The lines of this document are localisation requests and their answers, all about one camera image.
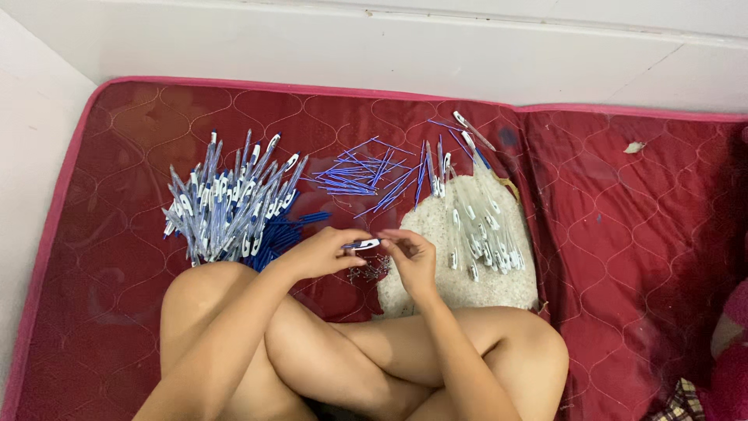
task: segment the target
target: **plaid fabric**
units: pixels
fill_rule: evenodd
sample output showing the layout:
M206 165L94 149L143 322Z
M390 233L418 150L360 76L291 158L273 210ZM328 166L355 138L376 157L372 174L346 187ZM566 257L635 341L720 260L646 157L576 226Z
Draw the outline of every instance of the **plaid fabric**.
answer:
M696 396L693 383L682 378L675 385L675 394L667 408L649 418L650 421L705 421L704 410Z

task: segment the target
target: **wall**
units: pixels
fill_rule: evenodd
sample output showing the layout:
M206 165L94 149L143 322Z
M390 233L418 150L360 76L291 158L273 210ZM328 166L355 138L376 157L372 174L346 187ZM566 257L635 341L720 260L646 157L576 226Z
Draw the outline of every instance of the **wall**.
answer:
M0 10L0 384L67 145L95 84ZM4 395L0 389L0 400Z
M97 83L149 74L748 111L745 1L271 3L0 0Z

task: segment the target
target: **leg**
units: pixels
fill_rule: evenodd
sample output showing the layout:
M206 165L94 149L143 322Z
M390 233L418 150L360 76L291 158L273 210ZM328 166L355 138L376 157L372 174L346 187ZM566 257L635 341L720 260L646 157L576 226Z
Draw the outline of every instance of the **leg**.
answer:
M487 307L454 313L522 419L552 420L568 371L560 335L541 318L520 309ZM431 387L442 385L437 356L420 316L333 326L385 372ZM454 420L456 413L442 389L409 419Z
M162 376L256 275L244 265L213 263L187 270L174 280L162 307ZM221 418L316 420L301 398L275 374L263 342Z

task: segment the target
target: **quilted pattern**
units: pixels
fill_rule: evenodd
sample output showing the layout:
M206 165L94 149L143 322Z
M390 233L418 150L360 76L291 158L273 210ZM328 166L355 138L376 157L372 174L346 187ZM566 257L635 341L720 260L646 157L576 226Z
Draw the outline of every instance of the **quilted pattern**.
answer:
M188 267L182 239L160 234L168 166L185 175L203 159L211 129L224 157L248 128L263 144L282 131L277 158L311 154L308 176L371 136L417 151L421 139L446 135L426 119L451 121L455 109L497 146L494 167L521 191L544 315L571 355L559 418L637 420L675 379L703 384L708 337L742 276L738 124L121 82L88 115L16 419L128 420L154 387L161 299ZM646 146L623 154L633 141ZM444 142L458 171L469 172L464 152L450 136ZM398 226L413 206L414 186L393 209L352 219L375 199L299 186L294 211L331 211L340 228ZM329 321L380 311L374 285L343 274L291 292Z

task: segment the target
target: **stain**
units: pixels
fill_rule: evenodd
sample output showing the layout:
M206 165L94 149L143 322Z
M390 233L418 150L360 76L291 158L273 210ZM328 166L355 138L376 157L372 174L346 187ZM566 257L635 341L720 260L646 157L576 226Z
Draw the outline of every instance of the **stain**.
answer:
M518 142L517 135L514 133L514 130L508 127L501 127L501 129L499 130L499 140L504 146L516 146Z

